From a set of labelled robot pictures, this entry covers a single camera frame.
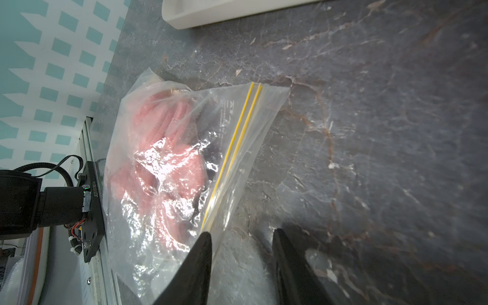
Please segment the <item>ziploc bag with pink cookies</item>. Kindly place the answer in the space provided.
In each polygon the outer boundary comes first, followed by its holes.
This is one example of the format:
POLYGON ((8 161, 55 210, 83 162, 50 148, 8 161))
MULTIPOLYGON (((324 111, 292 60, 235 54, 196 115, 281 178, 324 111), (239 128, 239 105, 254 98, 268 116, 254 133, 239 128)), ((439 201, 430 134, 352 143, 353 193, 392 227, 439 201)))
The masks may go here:
POLYGON ((219 245, 290 89, 193 91, 145 70, 121 100, 104 168, 108 253, 142 304, 168 287, 198 237, 219 245))

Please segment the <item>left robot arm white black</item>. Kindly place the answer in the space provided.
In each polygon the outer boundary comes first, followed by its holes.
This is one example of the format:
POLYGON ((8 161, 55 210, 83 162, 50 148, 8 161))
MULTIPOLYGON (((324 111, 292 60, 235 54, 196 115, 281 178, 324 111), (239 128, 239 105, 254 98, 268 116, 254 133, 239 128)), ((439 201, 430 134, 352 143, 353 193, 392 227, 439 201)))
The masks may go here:
POLYGON ((1 170, 1 239, 26 238, 40 227, 60 226, 76 223, 83 218, 85 191, 76 187, 69 173, 62 168, 68 155, 57 164, 37 162, 20 166, 14 170, 1 170), (66 185, 42 187, 42 177, 57 172, 66 185))

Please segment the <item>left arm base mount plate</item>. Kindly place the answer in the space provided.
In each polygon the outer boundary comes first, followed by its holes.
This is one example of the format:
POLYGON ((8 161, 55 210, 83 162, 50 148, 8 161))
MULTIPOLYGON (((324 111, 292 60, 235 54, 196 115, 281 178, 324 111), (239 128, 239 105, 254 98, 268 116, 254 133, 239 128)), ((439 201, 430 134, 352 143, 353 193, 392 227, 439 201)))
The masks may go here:
POLYGON ((83 246, 83 259, 89 263, 99 250, 105 236, 102 201, 97 184, 97 168, 93 161, 88 161, 80 176, 79 186, 84 190, 83 220, 80 226, 83 246))

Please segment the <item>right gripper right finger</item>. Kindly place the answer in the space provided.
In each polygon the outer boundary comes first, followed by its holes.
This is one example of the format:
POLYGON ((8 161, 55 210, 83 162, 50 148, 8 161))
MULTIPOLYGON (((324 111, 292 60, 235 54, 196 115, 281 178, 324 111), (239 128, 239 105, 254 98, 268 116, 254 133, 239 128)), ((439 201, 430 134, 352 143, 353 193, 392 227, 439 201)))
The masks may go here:
POLYGON ((274 230, 272 250, 278 304, 334 303, 284 230, 274 230))

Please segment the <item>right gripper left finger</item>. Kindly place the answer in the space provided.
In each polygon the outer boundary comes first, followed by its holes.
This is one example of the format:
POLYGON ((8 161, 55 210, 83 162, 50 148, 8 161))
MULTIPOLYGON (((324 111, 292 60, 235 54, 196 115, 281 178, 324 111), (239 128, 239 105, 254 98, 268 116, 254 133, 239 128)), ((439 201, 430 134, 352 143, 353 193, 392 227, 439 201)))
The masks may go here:
POLYGON ((212 237, 202 233, 166 289, 153 302, 206 305, 212 270, 212 237))

